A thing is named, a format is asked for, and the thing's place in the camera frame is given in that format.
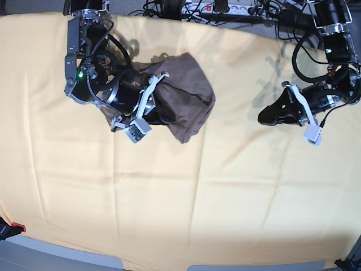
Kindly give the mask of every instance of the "yellow tablecloth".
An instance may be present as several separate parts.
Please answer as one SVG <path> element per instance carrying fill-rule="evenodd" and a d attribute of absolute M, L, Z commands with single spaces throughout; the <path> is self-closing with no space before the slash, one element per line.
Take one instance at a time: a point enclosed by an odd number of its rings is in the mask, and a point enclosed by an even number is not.
<path fill-rule="evenodd" d="M 28 237 L 118 256 L 136 271 L 348 254 L 361 233 L 361 107 L 331 114 L 320 147 L 304 128 L 257 123 L 282 81 L 307 85 L 292 70 L 294 44 L 115 16 L 133 61 L 189 52 L 217 98 L 187 144 L 157 126 L 134 145 L 64 95 L 68 19 L 0 18 L 0 216 Z M 308 76 L 325 72 L 304 53 L 299 63 Z"/>

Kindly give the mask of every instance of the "grey floor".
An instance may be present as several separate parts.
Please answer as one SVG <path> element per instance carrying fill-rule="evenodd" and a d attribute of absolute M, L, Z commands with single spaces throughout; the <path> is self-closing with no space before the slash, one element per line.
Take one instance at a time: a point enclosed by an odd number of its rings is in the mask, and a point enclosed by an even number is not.
<path fill-rule="evenodd" d="M 228 0 L 229 3 L 250 5 L 253 0 Z M 111 0 L 109 11 L 111 14 L 127 15 L 134 10 L 142 10 L 146 0 Z M 204 3 L 213 2 L 213 0 L 203 0 Z M 63 12 L 64 0 L 7 0 L 7 14 L 24 14 L 58 11 Z M 232 28 L 259 34 L 266 37 L 275 38 L 273 25 L 247 23 L 228 23 L 221 27 Z"/>
<path fill-rule="evenodd" d="M 12 239 L 25 239 L 21 246 L 12 243 Z M 31 242 L 36 242 L 37 247 L 31 245 Z M 97 261 L 88 261 L 89 258 L 98 257 Z M 104 259 L 103 255 L 94 255 L 92 253 L 74 251 L 64 247 L 54 246 L 52 244 L 35 241 L 23 236 L 15 236 L 9 238 L 4 242 L 0 242 L 0 271 L 122 271 L 122 265 L 117 265 L 116 268 L 105 266 L 109 263 L 109 259 Z M 264 265 L 264 266 L 200 266 L 193 265 L 184 271 L 320 271 L 325 266 L 325 261 L 318 261 L 312 263 L 300 264 L 286 264 L 286 265 Z"/>

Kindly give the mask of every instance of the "brown fabric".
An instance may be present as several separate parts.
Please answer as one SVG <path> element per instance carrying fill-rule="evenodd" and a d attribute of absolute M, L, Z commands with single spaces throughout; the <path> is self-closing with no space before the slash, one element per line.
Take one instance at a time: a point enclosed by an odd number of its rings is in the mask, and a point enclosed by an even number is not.
<path fill-rule="evenodd" d="M 175 114 L 175 122 L 168 127 L 176 139 L 188 142 L 205 124 L 215 103 L 214 91 L 197 61 L 185 53 L 160 63 L 135 63 L 134 66 L 146 74 L 169 73 L 170 77 L 155 90 L 155 96 Z"/>

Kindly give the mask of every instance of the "red object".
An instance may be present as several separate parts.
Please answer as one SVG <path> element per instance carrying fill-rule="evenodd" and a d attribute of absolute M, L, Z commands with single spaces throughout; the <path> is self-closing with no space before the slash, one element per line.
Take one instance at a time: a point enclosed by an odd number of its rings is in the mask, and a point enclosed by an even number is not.
<path fill-rule="evenodd" d="M 13 222 L 13 223 L 11 224 L 11 226 L 13 226 L 13 227 L 16 227 L 16 226 L 22 227 L 22 228 L 23 228 L 23 232 L 25 232 L 25 233 L 27 232 L 27 229 L 26 229 L 25 226 L 22 225 L 22 224 L 18 224 L 18 223 Z"/>

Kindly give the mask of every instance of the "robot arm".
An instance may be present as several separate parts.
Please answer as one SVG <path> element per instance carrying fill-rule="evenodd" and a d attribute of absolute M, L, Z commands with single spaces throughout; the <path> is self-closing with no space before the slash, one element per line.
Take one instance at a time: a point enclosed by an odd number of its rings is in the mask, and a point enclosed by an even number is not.
<path fill-rule="evenodd" d="M 313 2 L 307 4 L 312 11 Z M 314 18 L 315 27 L 321 31 L 328 61 L 327 73 L 309 78 L 298 69 L 297 54 L 311 34 L 306 32 L 293 52 L 292 66 L 301 80 L 312 85 L 301 90 L 297 85 L 284 82 L 282 95 L 258 115 L 258 122 L 271 126 L 308 124 L 303 137 L 318 146 L 322 140 L 320 132 L 329 113 L 339 108 L 336 107 L 337 103 L 343 102 L 341 106 L 358 103 L 361 84 L 360 63 L 356 58 L 351 34 L 346 28 L 346 24 L 352 22 L 347 4 L 343 0 L 324 0 L 314 3 L 314 9 L 317 14 Z M 319 125 L 315 115 L 327 110 L 330 111 Z"/>
<path fill-rule="evenodd" d="M 151 76 L 148 86 L 134 84 L 137 72 L 126 49 L 110 34 L 114 23 L 108 17 L 109 0 L 102 1 L 67 0 L 64 4 L 64 14 L 74 16 L 68 22 L 65 93 L 79 104 L 111 110 L 111 131 L 123 129 L 137 143 L 152 130 L 144 118 L 156 108 L 156 86 L 169 75 Z M 107 50 L 110 41 L 122 52 L 125 64 Z"/>

